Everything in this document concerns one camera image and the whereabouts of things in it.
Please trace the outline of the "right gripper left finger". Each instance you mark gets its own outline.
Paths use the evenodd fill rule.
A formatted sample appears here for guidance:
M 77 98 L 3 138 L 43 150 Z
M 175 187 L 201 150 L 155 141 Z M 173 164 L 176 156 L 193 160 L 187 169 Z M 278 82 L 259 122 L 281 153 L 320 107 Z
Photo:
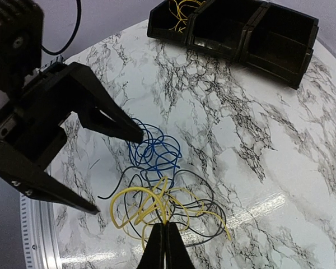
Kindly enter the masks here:
M 154 224 L 137 269 L 163 269 L 165 262 L 165 226 Z

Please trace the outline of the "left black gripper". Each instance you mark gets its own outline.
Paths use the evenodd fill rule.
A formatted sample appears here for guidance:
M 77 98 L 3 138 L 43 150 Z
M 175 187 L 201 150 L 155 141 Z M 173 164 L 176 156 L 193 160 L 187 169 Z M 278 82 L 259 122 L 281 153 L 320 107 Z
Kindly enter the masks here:
M 45 169 L 67 141 L 55 124 L 38 123 L 43 107 L 24 122 L 18 108 L 24 98 L 34 104 L 43 98 L 42 77 L 25 85 L 41 65 L 44 13 L 33 1 L 0 1 L 0 174 L 38 167 Z M 128 142 L 142 142 L 143 131 L 113 100 L 89 66 L 56 62 L 42 73 L 68 94 L 67 108 L 81 126 Z

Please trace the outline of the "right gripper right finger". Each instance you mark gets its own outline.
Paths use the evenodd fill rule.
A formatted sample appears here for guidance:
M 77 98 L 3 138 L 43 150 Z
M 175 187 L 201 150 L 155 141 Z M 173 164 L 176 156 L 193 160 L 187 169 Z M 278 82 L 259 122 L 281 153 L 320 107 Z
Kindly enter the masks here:
M 195 269 L 175 222 L 165 226 L 166 268 Z

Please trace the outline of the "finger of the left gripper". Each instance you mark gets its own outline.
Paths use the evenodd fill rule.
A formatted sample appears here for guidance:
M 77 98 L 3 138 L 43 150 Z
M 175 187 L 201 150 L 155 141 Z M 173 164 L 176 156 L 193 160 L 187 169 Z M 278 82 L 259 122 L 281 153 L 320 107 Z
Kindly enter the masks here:
M 0 178 L 26 197 L 59 203 L 96 215 L 91 202 L 58 182 L 6 142 L 0 142 Z

